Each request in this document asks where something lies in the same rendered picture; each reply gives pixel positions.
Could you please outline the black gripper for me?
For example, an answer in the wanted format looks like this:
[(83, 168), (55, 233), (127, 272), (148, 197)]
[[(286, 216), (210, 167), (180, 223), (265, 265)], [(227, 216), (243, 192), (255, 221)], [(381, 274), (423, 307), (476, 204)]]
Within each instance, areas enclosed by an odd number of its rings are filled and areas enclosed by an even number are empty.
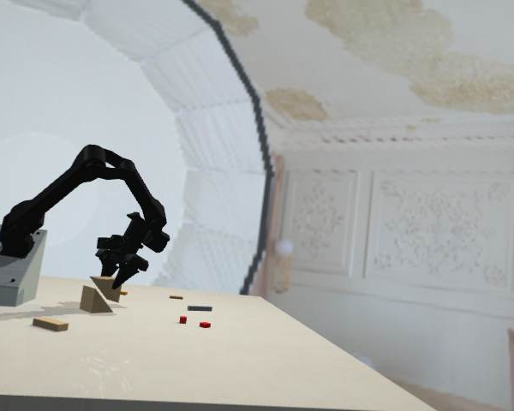
[[(113, 289), (117, 289), (120, 285), (130, 279), (140, 271), (146, 271), (149, 264), (148, 261), (137, 255), (142, 240), (134, 235), (124, 233), (127, 236), (127, 246), (124, 253), (118, 252), (119, 249), (99, 249), (96, 256), (102, 263), (101, 277), (111, 277), (119, 268), (115, 281), (112, 285)], [(112, 253), (113, 252), (113, 253)], [(119, 264), (119, 266), (117, 266)]]

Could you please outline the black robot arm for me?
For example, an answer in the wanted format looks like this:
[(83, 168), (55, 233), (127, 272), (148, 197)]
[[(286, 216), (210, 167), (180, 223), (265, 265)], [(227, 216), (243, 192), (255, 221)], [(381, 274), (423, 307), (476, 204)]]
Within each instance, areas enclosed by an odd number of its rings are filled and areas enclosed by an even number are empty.
[[(115, 168), (106, 167), (106, 163)], [(122, 158), (113, 151), (97, 145), (87, 145), (76, 157), (72, 166), (59, 176), (50, 186), (31, 200), (23, 200), (13, 206), (10, 213), (3, 217), (0, 229), (0, 242), (3, 249), (0, 255), (24, 259), (33, 248), (30, 233), (42, 228), (45, 214), (83, 182), (97, 178), (105, 180), (124, 180), (139, 203), (144, 218), (139, 212), (127, 214), (131, 220), (125, 233), (142, 240), (142, 244), (155, 253), (164, 251), (170, 236), (162, 231), (167, 224), (163, 205), (153, 198), (142, 180), (134, 162)], [(97, 249), (119, 249), (124, 253), (127, 236), (98, 237)], [(24, 257), (23, 257), (24, 256)]]

